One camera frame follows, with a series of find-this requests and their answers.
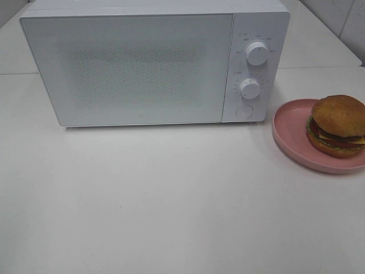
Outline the white timer knob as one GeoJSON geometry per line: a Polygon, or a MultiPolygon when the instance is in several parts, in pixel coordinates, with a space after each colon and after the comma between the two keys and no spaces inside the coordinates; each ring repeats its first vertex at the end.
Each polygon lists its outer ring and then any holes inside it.
{"type": "Polygon", "coordinates": [[[259,96],[261,87],[255,79],[245,79],[239,85],[239,91],[244,99],[254,99],[259,96]]]}

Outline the pink round plate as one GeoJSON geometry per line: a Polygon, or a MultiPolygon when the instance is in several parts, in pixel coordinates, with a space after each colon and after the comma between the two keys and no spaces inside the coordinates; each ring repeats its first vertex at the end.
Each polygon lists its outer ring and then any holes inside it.
{"type": "Polygon", "coordinates": [[[335,158],[313,147],[307,138],[306,121],[316,99],[291,100],[279,107],[272,119],[277,146],[299,164],[329,174],[351,174],[364,170],[364,152],[347,159],[335,158]]]}

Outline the burger with sesame bun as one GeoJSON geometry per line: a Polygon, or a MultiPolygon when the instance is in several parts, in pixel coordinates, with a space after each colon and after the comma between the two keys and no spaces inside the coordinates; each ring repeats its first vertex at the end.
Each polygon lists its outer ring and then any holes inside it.
{"type": "Polygon", "coordinates": [[[364,150],[364,103],[348,95],[331,95],[317,101],[306,122],[313,147],[330,156],[347,159],[364,150]]]}

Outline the white microwave door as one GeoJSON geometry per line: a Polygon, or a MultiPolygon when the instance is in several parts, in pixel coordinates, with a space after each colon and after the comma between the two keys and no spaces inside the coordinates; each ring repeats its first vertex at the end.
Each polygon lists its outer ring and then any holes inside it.
{"type": "Polygon", "coordinates": [[[231,14],[22,18],[60,125],[220,122],[231,14]]]}

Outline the white microwave oven body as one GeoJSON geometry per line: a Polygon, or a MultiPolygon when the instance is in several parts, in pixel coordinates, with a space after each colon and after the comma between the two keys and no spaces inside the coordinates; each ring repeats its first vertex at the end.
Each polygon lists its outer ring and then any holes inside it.
{"type": "Polygon", "coordinates": [[[215,14],[233,16],[222,119],[215,123],[260,122],[266,116],[290,21],[290,13],[280,1],[35,1],[19,21],[215,14]],[[246,59],[246,47],[255,41],[265,43],[269,51],[267,61],[260,66],[253,66],[246,59]],[[238,87],[250,78],[259,83],[261,92],[254,99],[244,99],[238,87]],[[250,119],[236,117],[236,109],[243,105],[253,107],[250,119]]]}

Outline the upper white power knob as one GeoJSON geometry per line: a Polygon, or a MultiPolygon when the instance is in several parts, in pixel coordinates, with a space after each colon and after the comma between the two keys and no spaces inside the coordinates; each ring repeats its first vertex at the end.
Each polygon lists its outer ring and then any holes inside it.
{"type": "Polygon", "coordinates": [[[260,66],[267,61],[268,47],[265,43],[255,41],[246,47],[246,59],[253,66],[260,66]]]}

